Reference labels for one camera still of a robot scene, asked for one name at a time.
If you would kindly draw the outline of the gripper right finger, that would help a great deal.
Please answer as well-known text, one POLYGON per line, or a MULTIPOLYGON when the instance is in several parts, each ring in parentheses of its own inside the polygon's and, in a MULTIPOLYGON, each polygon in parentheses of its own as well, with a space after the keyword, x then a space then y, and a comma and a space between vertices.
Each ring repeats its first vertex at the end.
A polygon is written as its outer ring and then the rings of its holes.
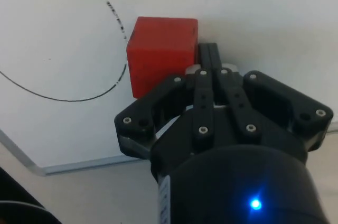
POLYGON ((260 72, 244 76, 222 65, 216 43, 210 43, 217 103, 226 104, 239 130, 250 140, 295 137, 306 152, 323 143, 333 111, 323 103, 260 72))

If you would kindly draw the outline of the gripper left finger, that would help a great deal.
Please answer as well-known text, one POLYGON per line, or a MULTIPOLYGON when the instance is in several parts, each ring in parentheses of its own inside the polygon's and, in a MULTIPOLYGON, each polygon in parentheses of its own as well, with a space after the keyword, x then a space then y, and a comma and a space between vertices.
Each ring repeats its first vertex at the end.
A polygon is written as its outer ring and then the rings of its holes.
POLYGON ((115 117, 122 153, 145 160, 180 160, 210 148, 215 44, 200 43, 198 59, 197 69, 168 76, 115 117))

